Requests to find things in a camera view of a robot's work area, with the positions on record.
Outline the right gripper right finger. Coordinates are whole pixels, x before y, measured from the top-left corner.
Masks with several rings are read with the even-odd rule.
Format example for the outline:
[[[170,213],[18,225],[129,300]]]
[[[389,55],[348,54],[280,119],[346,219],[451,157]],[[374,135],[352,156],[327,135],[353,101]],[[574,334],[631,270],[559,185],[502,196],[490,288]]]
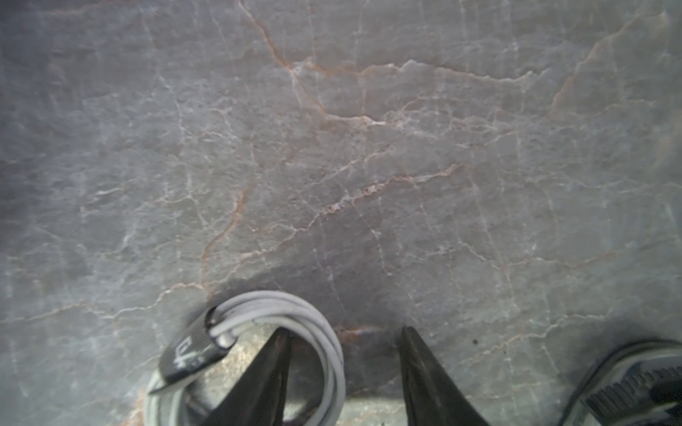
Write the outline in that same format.
[[[401,330],[399,355],[409,426],[488,426],[415,328]]]

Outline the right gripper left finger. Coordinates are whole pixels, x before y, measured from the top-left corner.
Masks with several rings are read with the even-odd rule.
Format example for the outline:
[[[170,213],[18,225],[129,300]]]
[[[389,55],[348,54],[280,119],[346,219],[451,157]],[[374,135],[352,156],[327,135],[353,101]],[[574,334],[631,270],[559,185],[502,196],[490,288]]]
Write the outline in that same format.
[[[231,392],[202,423],[281,426],[290,363],[291,333],[278,328]]]

